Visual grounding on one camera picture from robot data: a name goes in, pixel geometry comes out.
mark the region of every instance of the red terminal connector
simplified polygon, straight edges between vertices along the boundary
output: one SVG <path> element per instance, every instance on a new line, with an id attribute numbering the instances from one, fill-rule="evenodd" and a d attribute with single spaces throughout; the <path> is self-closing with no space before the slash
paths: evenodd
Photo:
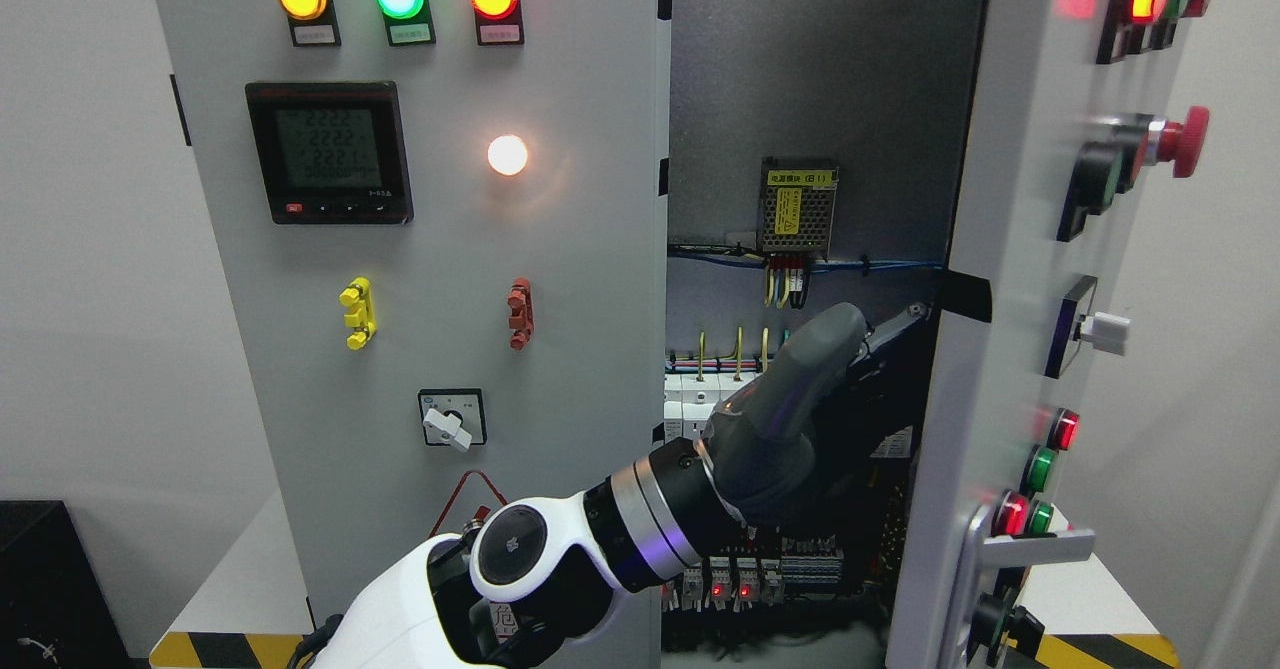
<path id="1" fill-rule="evenodd" d="M 507 306 L 511 308 L 511 317 L 507 319 L 507 327 L 512 331 L 511 347 L 522 350 L 534 336 L 534 294 L 526 278 L 518 278 L 512 283 Z"/>

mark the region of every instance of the white indicator light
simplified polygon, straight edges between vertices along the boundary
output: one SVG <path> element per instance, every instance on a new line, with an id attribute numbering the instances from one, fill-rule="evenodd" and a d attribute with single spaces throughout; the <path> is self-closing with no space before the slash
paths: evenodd
<path id="1" fill-rule="evenodd" d="M 489 142 L 489 166 L 503 177 L 516 177 L 529 162 L 525 141 L 513 133 L 504 133 Z"/>

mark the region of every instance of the silver metal ring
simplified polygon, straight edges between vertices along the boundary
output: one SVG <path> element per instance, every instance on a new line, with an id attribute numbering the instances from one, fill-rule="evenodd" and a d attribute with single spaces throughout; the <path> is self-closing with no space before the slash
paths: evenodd
<path id="1" fill-rule="evenodd" d="M 640 481 L 640 492 L 644 492 L 644 500 L 648 501 L 649 510 L 658 522 L 658 530 L 662 531 L 662 536 L 667 537 L 671 549 L 676 550 L 676 556 L 686 567 L 700 564 L 703 558 L 698 555 L 694 545 L 689 542 L 689 537 L 680 528 L 676 514 L 671 513 L 671 505 L 667 504 L 667 496 L 663 496 L 662 487 L 658 486 L 658 477 L 653 473 L 653 464 L 649 463 L 648 455 L 636 460 L 636 478 Z"/>
<path id="2" fill-rule="evenodd" d="M 654 519 L 649 501 L 645 501 L 644 491 L 640 491 L 640 478 L 636 478 L 635 464 L 617 469 L 609 477 L 609 486 L 613 487 L 613 501 L 617 501 L 618 514 L 622 524 L 631 533 L 631 541 L 640 550 L 649 569 L 658 574 L 659 579 L 668 579 L 685 571 L 685 563 L 680 560 L 671 542 L 663 536 Z"/>

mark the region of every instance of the red wire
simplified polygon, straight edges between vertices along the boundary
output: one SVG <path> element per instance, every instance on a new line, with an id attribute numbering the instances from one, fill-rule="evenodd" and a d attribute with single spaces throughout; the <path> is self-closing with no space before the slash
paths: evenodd
<path id="1" fill-rule="evenodd" d="M 488 475 L 485 475 L 480 469 L 466 469 L 466 472 L 462 473 L 462 478 L 458 478 L 458 486 L 453 487 L 453 492 L 449 495 L 449 501 L 445 501 L 444 510 L 440 510 L 440 517 L 435 519 L 435 526 L 431 527 L 431 532 L 426 537 L 429 539 L 434 537 L 435 532 L 439 531 L 440 524 L 444 523 L 444 518 L 447 518 L 449 510 L 453 509 L 453 501 L 457 501 L 458 492 L 462 492 L 462 486 L 467 484 L 467 478 L 470 478 L 472 475 L 484 478 L 484 484 L 489 485 L 489 491 L 493 491 L 493 495 L 498 498 L 498 501 L 502 501 L 503 507 L 507 505 L 507 496 L 502 496 L 502 492 L 498 491 L 498 487 L 493 486 L 493 482 L 489 480 Z"/>

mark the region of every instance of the red led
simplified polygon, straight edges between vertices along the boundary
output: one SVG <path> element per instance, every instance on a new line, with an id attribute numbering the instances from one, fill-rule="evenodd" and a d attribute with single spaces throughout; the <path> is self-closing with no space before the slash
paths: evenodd
<path id="1" fill-rule="evenodd" d="M 991 536 L 998 537 L 1005 533 L 1018 536 L 1023 533 L 1027 530 L 1029 509 L 1030 503 L 1020 492 L 1005 492 L 1005 496 L 1000 500 L 996 521 L 991 527 Z"/>
<path id="2" fill-rule="evenodd" d="M 1061 452 L 1071 449 L 1071 444 L 1075 441 L 1075 432 L 1079 429 L 1080 416 L 1075 411 L 1059 409 L 1057 418 L 1053 420 L 1052 431 L 1050 431 L 1048 444 L 1051 449 Z"/>

